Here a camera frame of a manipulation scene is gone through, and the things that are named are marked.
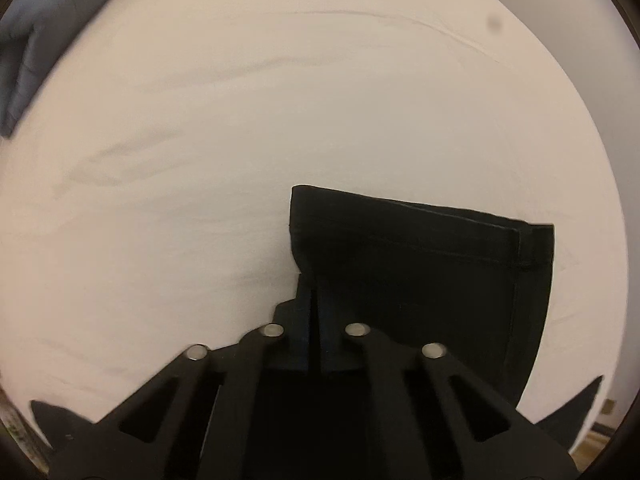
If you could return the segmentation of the black denim pants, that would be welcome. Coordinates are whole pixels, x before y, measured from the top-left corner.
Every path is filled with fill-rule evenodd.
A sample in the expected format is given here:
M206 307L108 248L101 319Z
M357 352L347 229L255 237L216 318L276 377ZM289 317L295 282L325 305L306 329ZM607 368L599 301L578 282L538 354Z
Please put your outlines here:
M288 226L297 297L274 314L287 370L339 368L338 336L363 323L407 347L439 342L521 400L548 312L553 226L310 185L292 189Z

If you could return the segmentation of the white bed mattress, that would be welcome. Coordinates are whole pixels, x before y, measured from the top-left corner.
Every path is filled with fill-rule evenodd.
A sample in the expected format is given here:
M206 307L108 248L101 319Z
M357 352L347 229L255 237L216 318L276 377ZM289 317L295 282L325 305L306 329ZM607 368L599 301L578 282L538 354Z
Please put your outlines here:
M291 298L292 187L555 227L520 411L612 382L623 211L574 84L499 0L111 0L1 147L1 382L97 420Z

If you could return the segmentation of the blue rolled duvet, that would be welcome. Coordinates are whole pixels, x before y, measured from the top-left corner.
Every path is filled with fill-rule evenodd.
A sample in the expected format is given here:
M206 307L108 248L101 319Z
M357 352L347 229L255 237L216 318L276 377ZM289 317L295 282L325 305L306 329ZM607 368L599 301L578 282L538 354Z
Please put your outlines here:
M108 0L12 0L1 18L1 135L15 127L41 85Z

